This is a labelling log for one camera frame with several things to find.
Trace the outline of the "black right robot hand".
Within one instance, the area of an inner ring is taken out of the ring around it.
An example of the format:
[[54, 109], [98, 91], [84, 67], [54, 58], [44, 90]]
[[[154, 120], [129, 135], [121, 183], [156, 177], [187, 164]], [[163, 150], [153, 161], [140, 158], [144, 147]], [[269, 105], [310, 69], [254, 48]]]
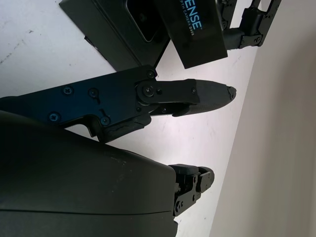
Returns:
[[173, 237], [209, 189], [207, 167], [165, 165], [109, 142], [152, 116], [230, 103], [213, 81], [157, 81], [150, 66], [0, 100], [3, 237]]

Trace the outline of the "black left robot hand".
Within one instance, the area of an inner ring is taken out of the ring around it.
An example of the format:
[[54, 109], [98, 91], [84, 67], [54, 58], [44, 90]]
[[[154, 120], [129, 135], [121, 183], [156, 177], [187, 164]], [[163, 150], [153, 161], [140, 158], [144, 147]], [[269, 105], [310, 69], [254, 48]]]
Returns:
[[267, 11], [260, 10], [259, 3], [259, 0], [253, 0], [243, 11], [239, 27], [232, 28], [237, 0], [217, 1], [226, 50], [263, 45], [281, 0], [271, 0]]

